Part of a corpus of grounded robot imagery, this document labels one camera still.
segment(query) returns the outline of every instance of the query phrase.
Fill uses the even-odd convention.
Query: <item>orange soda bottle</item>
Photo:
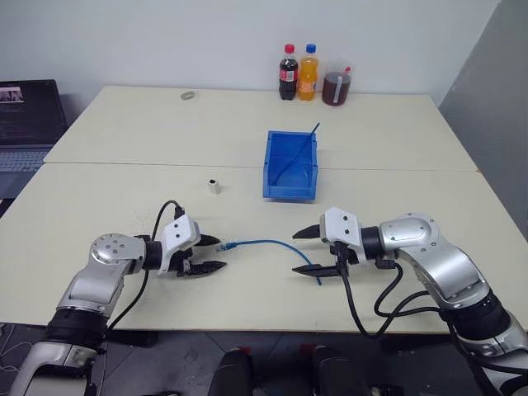
[[[301,101],[314,99],[318,63],[319,61],[315,56],[315,44],[307,44],[306,56],[300,61],[301,69],[297,87],[297,96]]]

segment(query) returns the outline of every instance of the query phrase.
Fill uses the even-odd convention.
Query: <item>white wall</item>
[[[108,84],[273,90],[285,42],[354,91],[437,104],[498,0],[0,0],[0,80],[55,78],[71,120]]]

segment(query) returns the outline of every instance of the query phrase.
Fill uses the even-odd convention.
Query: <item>laptop screen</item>
[[[66,129],[54,80],[0,82],[0,146],[55,144]]]

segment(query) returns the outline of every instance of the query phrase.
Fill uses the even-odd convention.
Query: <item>laptop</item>
[[[66,129],[55,80],[0,82],[0,200],[18,195]]]

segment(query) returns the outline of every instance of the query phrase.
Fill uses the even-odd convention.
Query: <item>plastic bottle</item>
[[[297,71],[299,64],[294,57],[295,46],[284,46],[285,57],[280,62],[279,93],[282,100],[291,101],[297,92]]]
[[[297,95],[301,101],[311,101],[314,99],[318,63],[319,61],[315,57],[315,44],[307,44],[306,56],[300,61],[301,69],[297,87]]]

